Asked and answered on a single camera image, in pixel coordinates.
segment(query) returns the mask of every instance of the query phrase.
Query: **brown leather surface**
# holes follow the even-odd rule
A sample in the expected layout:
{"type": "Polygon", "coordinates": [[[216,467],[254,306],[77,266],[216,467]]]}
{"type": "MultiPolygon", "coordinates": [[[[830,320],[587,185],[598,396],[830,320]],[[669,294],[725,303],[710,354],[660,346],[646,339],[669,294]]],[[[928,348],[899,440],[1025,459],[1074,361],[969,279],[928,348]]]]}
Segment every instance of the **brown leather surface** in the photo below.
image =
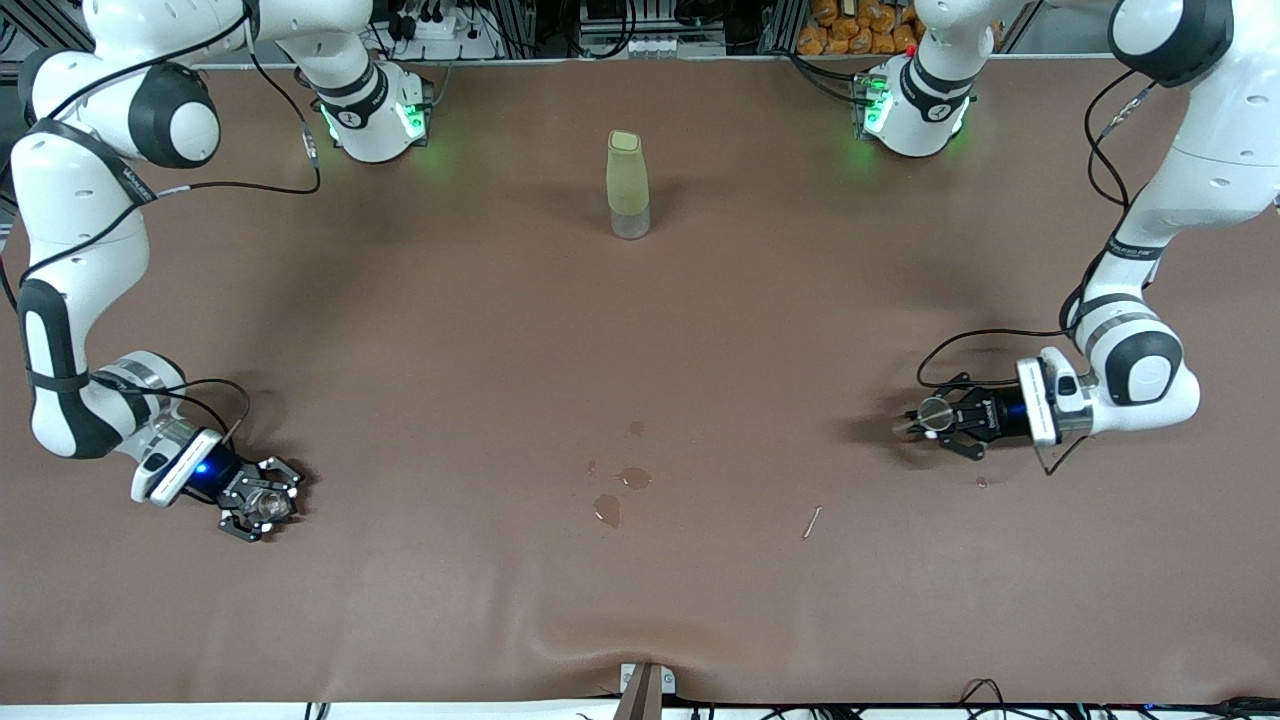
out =
{"type": "MultiPolygon", "coordinates": [[[[1025,447],[973,464],[888,430],[942,338],[1056,323],[1115,222],[1079,126],[1117,68],[992,63],[915,161],[782,63],[467,68],[428,150],[324,149],[317,197],[155,205],[92,363],[246,383],[242,442],[308,471],[306,519],[251,546],[193,502],[133,505],[123,456],[47,455],[0,334],[0,700],[581,696],[635,659],[739,702],[1280,693],[1275,218],[1187,233],[1149,293],[1203,382],[1190,423],[1052,479],[1025,447]],[[652,173],[637,242],[609,233],[613,128],[652,173]]],[[[211,83],[220,156],[148,177],[306,184],[270,88],[211,83]]],[[[1157,92],[1107,141],[1134,188],[1183,108],[1157,92]]]]}

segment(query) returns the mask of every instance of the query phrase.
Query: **water droplet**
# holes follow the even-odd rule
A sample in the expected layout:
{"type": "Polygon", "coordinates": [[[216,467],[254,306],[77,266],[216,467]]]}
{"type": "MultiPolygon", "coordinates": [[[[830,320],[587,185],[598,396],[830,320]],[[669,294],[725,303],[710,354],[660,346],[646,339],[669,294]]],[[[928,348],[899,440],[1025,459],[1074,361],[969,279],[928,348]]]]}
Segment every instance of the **water droplet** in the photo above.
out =
{"type": "Polygon", "coordinates": [[[613,479],[622,480],[631,489],[644,489],[653,482],[653,475],[643,468],[623,468],[613,479]]]}
{"type": "Polygon", "coordinates": [[[622,521],[622,503],[612,495],[602,495],[595,498],[595,518],[605,525],[618,529],[622,521]]]}

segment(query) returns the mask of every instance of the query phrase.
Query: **small white stick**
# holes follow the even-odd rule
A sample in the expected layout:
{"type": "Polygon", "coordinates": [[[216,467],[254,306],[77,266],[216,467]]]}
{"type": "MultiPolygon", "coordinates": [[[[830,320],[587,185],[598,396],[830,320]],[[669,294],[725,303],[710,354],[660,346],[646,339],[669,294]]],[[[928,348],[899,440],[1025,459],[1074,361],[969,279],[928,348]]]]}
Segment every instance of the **small white stick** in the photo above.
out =
{"type": "Polygon", "coordinates": [[[813,524],[818,521],[818,512],[822,512],[820,505],[813,509],[813,520],[809,520],[809,527],[804,529],[804,534],[800,536],[800,539],[809,539],[809,533],[813,532],[813,524]]]}

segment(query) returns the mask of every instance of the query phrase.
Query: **brown tablecloth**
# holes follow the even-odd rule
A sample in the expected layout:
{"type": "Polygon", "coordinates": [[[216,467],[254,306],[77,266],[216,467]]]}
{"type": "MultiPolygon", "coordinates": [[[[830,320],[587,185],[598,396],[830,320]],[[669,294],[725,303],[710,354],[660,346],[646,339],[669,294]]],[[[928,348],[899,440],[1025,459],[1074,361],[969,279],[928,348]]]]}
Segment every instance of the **brown tablecloth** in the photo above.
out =
{"type": "MultiPolygon", "coordinates": [[[[581,696],[635,659],[740,702],[950,701],[979,675],[1011,701],[1280,693],[1274,218],[1187,233],[1149,293],[1203,380],[1192,421],[1052,479],[1025,447],[890,434],[938,341],[1055,324],[1115,222],[1080,113],[1117,69],[992,63],[963,135],[913,161],[783,63],[466,68],[426,150],[324,149],[316,197],[156,204],[92,364],[141,347],[247,384],[242,445],[306,469],[306,518],[246,544],[193,502],[132,503],[123,456],[50,456],[10,325],[0,701],[581,696]],[[608,229],[612,128],[645,143],[639,242],[608,229]]],[[[148,177],[305,186],[283,102],[210,79],[219,158],[148,177]]],[[[1107,141],[1132,187],[1184,104],[1107,141]]]]}

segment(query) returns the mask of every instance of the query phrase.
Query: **table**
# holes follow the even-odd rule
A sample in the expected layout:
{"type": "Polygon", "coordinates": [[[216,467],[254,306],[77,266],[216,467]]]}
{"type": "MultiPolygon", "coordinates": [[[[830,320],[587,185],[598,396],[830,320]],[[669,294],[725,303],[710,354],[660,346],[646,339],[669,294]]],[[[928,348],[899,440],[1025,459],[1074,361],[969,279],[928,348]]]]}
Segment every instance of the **table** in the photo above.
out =
{"type": "MultiPolygon", "coordinates": [[[[93,364],[150,348],[247,384],[242,450],[305,469],[306,518],[244,544],[192,502],[133,505],[123,456],[47,455],[3,333],[0,701],[586,696],[637,659],[713,701],[1280,693],[1274,218],[1187,233],[1149,292],[1203,382],[1192,421],[1052,479],[1025,447],[972,464],[890,433],[937,342],[1056,322],[1115,222],[1080,113],[1119,69],[995,61],[955,142],[906,160],[783,63],[460,68],[425,150],[324,149],[317,197],[150,208],[152,268],[93,364]],[[637,242],[608,229],[613,128],[645,143],[637,242]]],[[[154,184],[306,186],[270,88],[210,82],[219,156],[154,184]]],[[[1132,186],[1184,104],[1157,92],[1107,141],[1132,186]]]]}

